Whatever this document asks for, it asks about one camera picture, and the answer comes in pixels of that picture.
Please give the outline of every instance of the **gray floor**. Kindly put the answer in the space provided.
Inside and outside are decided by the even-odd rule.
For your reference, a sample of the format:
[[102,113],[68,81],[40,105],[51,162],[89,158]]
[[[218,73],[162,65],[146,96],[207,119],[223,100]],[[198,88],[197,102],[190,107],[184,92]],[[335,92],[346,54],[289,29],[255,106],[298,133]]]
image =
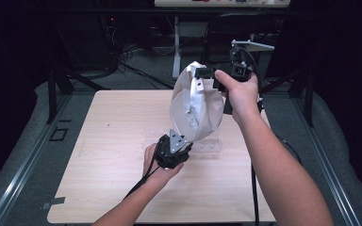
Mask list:
[[[186,43],[182,48],[181,68],[183,69],[193,60],[198,60],[199,55],[199,48]],[[156,52],[136,51],[126,63],[153,76],[174,82],[172,79],[173,52],[160,55]],[[260,68],[265,71],[266,65],[262,64]],[[120,68],[110,76],[93,81],[111,89],[164,89],[147,83],[139,75],[130,72],[122,73],[122,70]],[[93,91],[90,88],[78,81],[72,82],[76,92],[72,96],[58,94],[61,110],[51,125],[45,124],[48,119],[47,85],[42,84],[36,89],[39,100],[35,111],[0,173],[1,225],[50,225],[46,220],[48,210],[41,207],[55,197],[61,176],[93,98]],[[307,129],[302,120],[299,100],[289,99],[282,89],[267,94],[264,105],[273,131],[293,146],[302,158],[304,167],[321,189],[335,224],[362,225],[362,184],[356,179],[354,170],[349,164],[349,150],[343,133],[321,97],[316,95],[314,98],[314,129]],[[67,131],[63,140],[52,141],[58,135],[51,137],[55,129]],[[318,147],[310,134],[313,131],[326,152],[339,186],[333,185],[335,181],[328,181],[329,171],[324,171],[322,167]],[[32,155],[36,149],[39,154]],[[24,170],[25,160],[30,156],[35,159],[35,165],[30,168],[30,174],[24,175],[26,183],[19,186],[17,192],[10,193],[8,189],[10,183],[13,178],[20,175],[19,169]],[[346,199],[339,198],[336,192]],[[13,202],[4,202],[3,197],[12,198]],[[348,208],[348,213],[341,211],[344,207]]]

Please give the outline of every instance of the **right hand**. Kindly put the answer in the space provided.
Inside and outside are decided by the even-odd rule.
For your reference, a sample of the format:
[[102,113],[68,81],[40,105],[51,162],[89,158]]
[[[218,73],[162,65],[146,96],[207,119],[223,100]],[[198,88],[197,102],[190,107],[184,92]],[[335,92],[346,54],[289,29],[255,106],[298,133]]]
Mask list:
[[259,113],[257,108],[258,86],[255,73],[251,73],[251,78],[243,83],[238,82],[221,70],[215,71],[215,75],[217,80],[228,89],[229,101],[233,107],[232,116],[239,125],[244,117],[249,117],[251,113]]

